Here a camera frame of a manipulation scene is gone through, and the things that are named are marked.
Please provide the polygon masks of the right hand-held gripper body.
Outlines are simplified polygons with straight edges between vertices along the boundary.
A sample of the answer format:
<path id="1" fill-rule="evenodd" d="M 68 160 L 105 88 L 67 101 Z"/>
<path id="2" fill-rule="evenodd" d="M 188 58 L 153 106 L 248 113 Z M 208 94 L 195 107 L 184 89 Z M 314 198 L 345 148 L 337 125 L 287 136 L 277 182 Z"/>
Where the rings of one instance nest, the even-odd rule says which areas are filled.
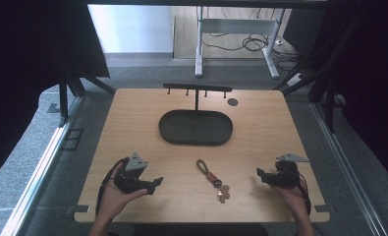
<path id="1" fill-rule="evenodd" d="M 285 153 L 276 157 L 277 180 L 275 186 L 292 189 L 300 184 L 301 173 L 298 169 L 298 162 L 308 162 L 308 159 L 292 153 Z"/>

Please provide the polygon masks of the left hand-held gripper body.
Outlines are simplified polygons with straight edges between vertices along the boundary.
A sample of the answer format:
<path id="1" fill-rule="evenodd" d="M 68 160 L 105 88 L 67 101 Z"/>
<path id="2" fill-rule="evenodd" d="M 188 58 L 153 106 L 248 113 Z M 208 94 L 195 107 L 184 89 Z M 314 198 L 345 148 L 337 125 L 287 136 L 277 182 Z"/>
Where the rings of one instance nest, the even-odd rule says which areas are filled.
<path id="1" fill-rule="evenodd" d="M 147 167 L 136 152 L 120 160 L 121 167 L 116 172 L 114 184 L 125 194 L 153 187 L 152 182 L 140 180 L 140 175 Z"/>

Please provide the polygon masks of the person's right hand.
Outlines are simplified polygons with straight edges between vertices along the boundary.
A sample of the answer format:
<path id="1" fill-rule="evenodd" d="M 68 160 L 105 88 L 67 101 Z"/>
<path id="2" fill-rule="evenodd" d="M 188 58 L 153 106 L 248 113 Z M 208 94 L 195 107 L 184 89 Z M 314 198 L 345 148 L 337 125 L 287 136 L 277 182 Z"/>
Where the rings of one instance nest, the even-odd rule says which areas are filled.
<path id="1" fill-rule="evenodd" d="M 293 217 L 309 217 L 304 195 L 298 187 L 293 189 L 273 187 L 273 190 L 281 196 Z"/>

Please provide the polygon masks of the person's left hand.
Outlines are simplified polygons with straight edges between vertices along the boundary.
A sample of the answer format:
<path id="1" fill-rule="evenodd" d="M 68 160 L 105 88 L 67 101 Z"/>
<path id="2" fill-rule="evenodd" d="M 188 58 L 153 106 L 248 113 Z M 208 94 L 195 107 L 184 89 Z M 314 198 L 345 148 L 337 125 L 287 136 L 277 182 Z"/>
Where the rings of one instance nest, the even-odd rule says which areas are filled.
<path id="1" fill-rule="evenodd" d="M 105 185 L 105 189 L 99 204 L 98 214 L 96 216 L 96 222 L 102 222 L 104 224 L 111 223 L 112 220 L 122 212 L 124 207 L 130 201 L 147 194 L 146 189 L 137 190 L 130 194 L 125 194 L 119 190 L 118 187 L 114 184 L 114 177 L 120 167 L 121 164 L 119 164 L 113 170 L 110 179 Z"/>

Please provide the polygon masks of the black key rack with tray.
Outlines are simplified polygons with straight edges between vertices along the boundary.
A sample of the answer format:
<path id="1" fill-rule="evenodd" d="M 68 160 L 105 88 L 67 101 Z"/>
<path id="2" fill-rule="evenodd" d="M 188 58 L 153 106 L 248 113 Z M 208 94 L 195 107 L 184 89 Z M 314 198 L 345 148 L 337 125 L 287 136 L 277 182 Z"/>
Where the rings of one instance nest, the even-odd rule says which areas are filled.
<path id="1" fill-rule="evenodd" d="M 227 143 L 233 133 L 233 122 L 229 116 L 219 111 L 200 110 L 199 92 L 220 91 L 226 94 L 233 89 L 204 85 L 172 84 L 163 85 L 168 89 L 184 89 L 186 94 L 194 91 L 194 109 L 175 109 L 162 115 L 158 122 L 161 138 L 175 145 L 220 146 Z"/>

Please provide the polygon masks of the white power strip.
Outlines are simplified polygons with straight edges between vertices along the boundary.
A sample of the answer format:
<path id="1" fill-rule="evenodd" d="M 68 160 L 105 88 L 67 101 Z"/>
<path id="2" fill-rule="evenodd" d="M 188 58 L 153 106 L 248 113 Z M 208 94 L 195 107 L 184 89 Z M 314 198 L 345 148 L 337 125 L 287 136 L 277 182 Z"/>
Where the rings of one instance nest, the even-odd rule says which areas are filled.
<path id="1" fill-rule="evenodd" d="M 289 87 L 295 85 L 296 83 L 300 82 L 305 76 L 301 73 L 295 74 L 289 81 L 287 81 L 287 85 Z"/>

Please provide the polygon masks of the black metal stand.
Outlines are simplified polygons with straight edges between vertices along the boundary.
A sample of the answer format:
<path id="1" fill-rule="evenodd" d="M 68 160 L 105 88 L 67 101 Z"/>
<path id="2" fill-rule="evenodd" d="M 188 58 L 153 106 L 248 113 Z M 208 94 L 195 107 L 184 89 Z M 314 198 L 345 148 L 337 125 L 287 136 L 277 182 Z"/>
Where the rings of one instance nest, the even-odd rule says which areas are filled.
<path id="1" fill-rule="evenodd" d="M 71 112 L 68 106 L 68 90 L 70 90 L 75 97 L 84 97 L 86 90 L 81 79 L 85 79 L 93 85 L 114 94 L 116 90 L 104 82 L 100 81 L 93 75 L 86 72 L 81 72 L 70 67 L 67 62 L 60 57 L 60 63 L 63 75 L 59 81 L 59 101 L 60 101 L 60 127 L 64 127 L 70 120 Z"/>
<path id="2" fill-rule="evenodd" d="M 347 14 L 338 9 L 294 9 L 287 23 L 284 38 L 301 54 L 301 57 L 297 65 L 275 87 L 287 95 L 313 84 L 308 98 L 310 101 L 318 101 L 322 95 L 326 95 L 324 123 L 332 133 L 334 86 L 330 57 L 334 54 L 346 23 Z M 305 77 L 289 87 L 287 81 L 297 73 Z"/>

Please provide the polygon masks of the black curtain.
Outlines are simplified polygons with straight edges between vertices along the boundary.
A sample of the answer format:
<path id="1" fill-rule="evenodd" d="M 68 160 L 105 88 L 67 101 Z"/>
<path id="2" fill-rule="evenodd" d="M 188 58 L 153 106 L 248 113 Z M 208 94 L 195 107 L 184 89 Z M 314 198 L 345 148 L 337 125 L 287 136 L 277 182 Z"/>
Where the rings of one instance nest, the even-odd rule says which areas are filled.
<path id="1" fill-rule="evenodd" d="M 0 0 L 0 168 L 40 94 L 69 76 L 109 76 L 88 3 Z"/>
<path id="2" fill-rule="evenodd" d="M 333 78 L 344 116 L 388 172 L 388 0 L 372 0 Z"/>

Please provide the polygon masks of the aluminium frame rail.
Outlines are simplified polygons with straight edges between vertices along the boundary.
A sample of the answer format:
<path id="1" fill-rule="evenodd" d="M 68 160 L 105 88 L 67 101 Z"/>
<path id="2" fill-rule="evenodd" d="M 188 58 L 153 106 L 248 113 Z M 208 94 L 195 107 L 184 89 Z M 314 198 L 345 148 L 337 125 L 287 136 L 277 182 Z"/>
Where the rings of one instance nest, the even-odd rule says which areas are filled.
<path id="1" fill-rule="evenodd" d="M 48 146 L 38 161 L 0 236 L 17 236 L 20 232 L 49 168 L 51 167 L 56 154 L 59 152 L 61 144 L 72 126 L 72 123 L 75 121 L 76 113 L 81 103 L 81 98 L 74 98 L 72 100 L 69 108 L 70 118 L 62 127 L 57 127 L 55 129 Z"/>
<path id="2" fill-rule="evenodd" d="M 349 185 L 349 188 L 352 192 L 352 195 L 355 198 L 355 201 L 365 219 L 365 222 L 372 233 L 372 236 L 380 236 L 381 226 L 376 222 L 376 216 L 374 208 L 371 205 L 369 198 L 367 197 L 363 187 L 360 184 L 358 177 L 350 165 L 347 156 L 345 155 L 340 143 L 338 142 L 336 136 L 329 130 L 327 125 L 324 123 L 323 112 L 321 108 L 315 104 L 311 103 L 310 107 L 315 115 L 315 119 L 324 134 L 328 145 L 330 146 L 333 156 L 338 163 L 338 166 Z"/>

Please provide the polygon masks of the white metal desk frame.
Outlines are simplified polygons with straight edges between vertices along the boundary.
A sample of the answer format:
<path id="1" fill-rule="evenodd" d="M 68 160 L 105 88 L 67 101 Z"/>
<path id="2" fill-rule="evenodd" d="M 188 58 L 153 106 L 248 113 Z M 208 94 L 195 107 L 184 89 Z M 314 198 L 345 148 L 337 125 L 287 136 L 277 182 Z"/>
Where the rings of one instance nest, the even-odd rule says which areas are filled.
<path id="1" fill-rule="evenodd" d="M 194 74 L 202 76 L 202 35 L 204 33 L 266 34 L 268 45 L 261 49 L 266 65 L 273 79 L 279 78 L 272 59 L 273 47 L 282 25 L 286 10 L 280 9 L 274 20 L 207 19 L 203 17 L 203 7 L 196 10 L 197 39 L 194 60 Z"/>

